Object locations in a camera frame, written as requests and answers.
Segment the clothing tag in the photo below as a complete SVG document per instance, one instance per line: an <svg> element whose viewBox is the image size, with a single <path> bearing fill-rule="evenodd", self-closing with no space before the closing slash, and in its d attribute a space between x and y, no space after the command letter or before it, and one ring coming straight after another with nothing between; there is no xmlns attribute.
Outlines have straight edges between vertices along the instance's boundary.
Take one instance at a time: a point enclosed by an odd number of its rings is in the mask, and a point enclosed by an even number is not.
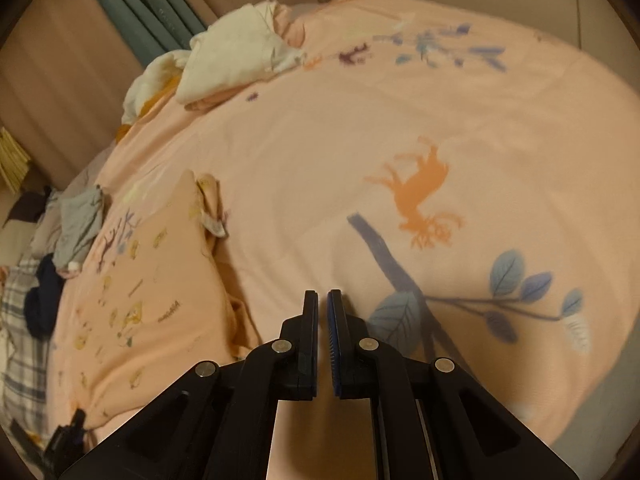
<svg viewBox="0 0 640 480"><path fill-rule="evenodd" d="M209 213L200 210L200 222L205 229L216 238L224 238L226 236L225 227L220 220L214 220Z"/></svg>

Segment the teal curtain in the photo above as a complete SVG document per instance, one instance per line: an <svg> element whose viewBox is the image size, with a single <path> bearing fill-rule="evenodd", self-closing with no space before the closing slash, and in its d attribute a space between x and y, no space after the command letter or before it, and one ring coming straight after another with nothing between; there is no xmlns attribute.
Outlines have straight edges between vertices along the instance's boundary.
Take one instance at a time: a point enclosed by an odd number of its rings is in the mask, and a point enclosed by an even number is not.
<svg viewBox="0 0 640 480"><path fill-rule="evenodd" d="M98 1L143 66L206 30L184 0Z"/></svg>

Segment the silver screw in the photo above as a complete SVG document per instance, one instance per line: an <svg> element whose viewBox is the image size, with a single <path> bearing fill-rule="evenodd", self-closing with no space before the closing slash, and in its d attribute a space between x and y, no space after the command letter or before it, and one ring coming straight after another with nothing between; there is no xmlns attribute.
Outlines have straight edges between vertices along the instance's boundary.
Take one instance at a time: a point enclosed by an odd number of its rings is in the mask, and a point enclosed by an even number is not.
<svg viewBox="0 0 640 480"><path fill-rule="evenodd" d="M291 343L286 339L278 339L272 343L271 348L278 354L284 354L284 352L291 350L291 346Z"/></svg>
<svg viewBox="0 0 640 480"><path fill-rule="evenodd" d="M453 364L453 361L451 359L442 358L436 361L436 368L444 374L452 372L455 367L456 365Z"/></svg>
<svg viewBox="0 0 640 480"><path fill-rule="evenodd" d="M216 364L211 361L202 361L196 365L196 373L200 377L209 377L216 371Z"/></svg>
<svg viewBox="0 0 640 480"><path fill-rule="evenodd" d="M375 350L376 348L378 348L380 345L378 344L378 342L371 338L371 337L365 337L363 339L361 339L358 343L358 345L360 345L360 348L362 348L363 350Z"/></svg>

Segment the dark blue garment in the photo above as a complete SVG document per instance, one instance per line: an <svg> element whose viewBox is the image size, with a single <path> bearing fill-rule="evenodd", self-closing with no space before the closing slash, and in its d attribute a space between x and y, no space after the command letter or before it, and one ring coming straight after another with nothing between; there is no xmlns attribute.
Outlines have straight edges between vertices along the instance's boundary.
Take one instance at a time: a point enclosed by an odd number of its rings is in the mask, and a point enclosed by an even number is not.
<svg viewBox="0 0 640 480"><path fill-rule="evenodd" d="M53 334L58 318L58 306L65 280L53 264L53 253L47 254L36 271L39 286L34 286L24 297L24 319L27 329L36 339L48 339Z"/></svg>

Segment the plaid shirt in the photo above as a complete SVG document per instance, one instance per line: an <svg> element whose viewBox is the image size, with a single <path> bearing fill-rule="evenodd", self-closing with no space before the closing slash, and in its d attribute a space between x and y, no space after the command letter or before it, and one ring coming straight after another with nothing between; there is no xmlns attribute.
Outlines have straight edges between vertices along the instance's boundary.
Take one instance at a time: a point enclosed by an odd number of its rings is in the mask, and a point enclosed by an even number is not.
<svg viewBox="0 0 640 480"><path fill-rule="evenodd" d="M33 338L24 319L24 297L33 286L39 260L29 251L11 267L4 286L0 316L15 351L4 376L4 410L26 431L47 436L47 356L49 342Z"/></svg>

